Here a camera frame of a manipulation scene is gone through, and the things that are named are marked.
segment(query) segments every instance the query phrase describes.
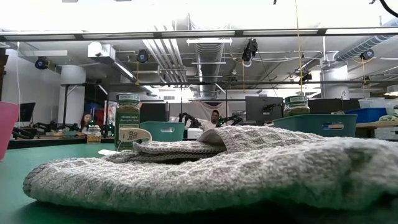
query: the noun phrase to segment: glass jar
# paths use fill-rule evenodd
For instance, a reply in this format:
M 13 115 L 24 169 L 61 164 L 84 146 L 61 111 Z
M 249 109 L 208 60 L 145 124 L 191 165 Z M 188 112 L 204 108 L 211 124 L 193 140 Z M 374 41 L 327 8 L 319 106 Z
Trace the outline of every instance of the glass jar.
M 131 142 L 120 142 L 120 128 L 138 128 L 140 122 L 139 96 L 132 93 L 116 95 L 115 147 L 119 150 L 131 149 Z
M 88 127 L 87 143 L 101 143 L 101 128 L 98 125 Z
M 285 117 L 309 113 L 311 113 L 311 111 L 310 107 L 308 106 L 308 97 L 290 96 L 285 98 Z

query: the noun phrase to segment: teal plastic bin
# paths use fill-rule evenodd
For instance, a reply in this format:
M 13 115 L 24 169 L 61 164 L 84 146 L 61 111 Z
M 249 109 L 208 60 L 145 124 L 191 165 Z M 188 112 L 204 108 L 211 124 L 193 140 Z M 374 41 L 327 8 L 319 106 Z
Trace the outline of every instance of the teal plastic bin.
M 355 137 L 356 114 L 304 114 L 274 120 L 274 127 L 324 137 Z
M 152 135 L 153 141 L 182 141 L 185 123 L 148 121 L 140 124 Z

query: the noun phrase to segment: green tabletop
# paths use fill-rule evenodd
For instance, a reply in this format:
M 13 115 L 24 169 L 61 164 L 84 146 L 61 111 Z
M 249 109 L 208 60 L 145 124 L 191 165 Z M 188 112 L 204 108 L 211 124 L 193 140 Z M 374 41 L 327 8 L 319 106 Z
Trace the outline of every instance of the green tabletop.
M 215 212 L 195 212 L 183 215 L 137 215 L 66 207 L 38 202 L 22 191 L 25 176 L 41 163 L 68 157 L 100 157 L 101 149 L 114 149 L 114 144 L 73 144 L 66 146 L 11 149 L 0 161 L 0 224 L 3 223 L 246 223 L 254 217 L 287 218 L 273 204 L 261 205 L 260 209 L 228 208 Z

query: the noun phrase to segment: man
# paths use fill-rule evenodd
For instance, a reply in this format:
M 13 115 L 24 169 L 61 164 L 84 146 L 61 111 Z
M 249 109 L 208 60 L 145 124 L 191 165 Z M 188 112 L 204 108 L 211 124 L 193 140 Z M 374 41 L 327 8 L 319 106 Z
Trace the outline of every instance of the man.
M 213 110 L 211 113 L 211 121 L 206 121 L 201 123 L 201 128 L 206 131 L 207 129 L 210 128 L 215 128 L 216 124 L 218 123 L 218 118 L 220 117 L 220 113 L 218 110 Z

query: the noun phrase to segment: person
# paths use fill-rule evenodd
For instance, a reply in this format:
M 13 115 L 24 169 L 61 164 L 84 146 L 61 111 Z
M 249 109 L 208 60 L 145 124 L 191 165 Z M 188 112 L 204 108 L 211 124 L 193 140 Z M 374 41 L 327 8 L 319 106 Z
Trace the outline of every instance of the person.
M 210 129 L 210 128 L 215 128 L 216 124 L 218 123 L 219 117 L 220 117 L 220 113 L 218 112 L 218 110 L 213 110 L 213 112 L 211 113 L 211 121 L 202 122 L 200 127 L 204 131 L 206 131 L 207 129 Z
M 91 121 L 91 114 L 89 113 L 83 114 L 80 121 L 80 131 L 77 133 L 77 135 L 84 136 L 85 134 L 87 134 L 88 124 L 90 123 L 90 121 Z

